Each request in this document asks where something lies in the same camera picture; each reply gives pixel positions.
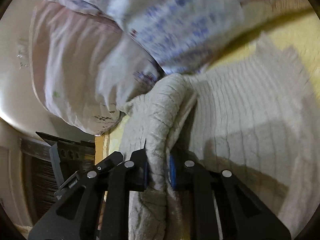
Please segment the dark bedside cabinet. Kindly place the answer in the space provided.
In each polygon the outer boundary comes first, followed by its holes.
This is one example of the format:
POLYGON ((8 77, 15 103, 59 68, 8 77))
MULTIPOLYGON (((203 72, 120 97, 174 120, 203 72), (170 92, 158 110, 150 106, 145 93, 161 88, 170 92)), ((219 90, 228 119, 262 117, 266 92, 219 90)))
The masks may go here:
POLYGON ((93 141, 71 141, 42 132, 42 140, 21 138, 22 179, 34 225, 56 202, 56 191, 75 172, 95 162, 93 141))

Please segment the floral white duvet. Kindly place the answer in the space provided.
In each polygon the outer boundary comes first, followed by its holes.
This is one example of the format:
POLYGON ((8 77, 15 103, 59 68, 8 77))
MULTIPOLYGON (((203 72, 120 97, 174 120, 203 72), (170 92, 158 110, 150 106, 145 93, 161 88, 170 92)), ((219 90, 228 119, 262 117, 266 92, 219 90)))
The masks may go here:
POLYGON ((29 59, 43 107, 91 135, 116 126, 125 103, 164 76, 152 56, 112 20, 47 1, 33 10, 29 59))

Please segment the floral white pillow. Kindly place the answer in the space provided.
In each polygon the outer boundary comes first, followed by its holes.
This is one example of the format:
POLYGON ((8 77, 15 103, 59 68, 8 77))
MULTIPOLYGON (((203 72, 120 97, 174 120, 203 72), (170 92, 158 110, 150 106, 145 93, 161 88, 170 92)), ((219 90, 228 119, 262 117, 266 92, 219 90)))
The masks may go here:
POLYGON ((196 70, 244 32, 308 0, 45 0, 110 18, 170 74, 196 70))

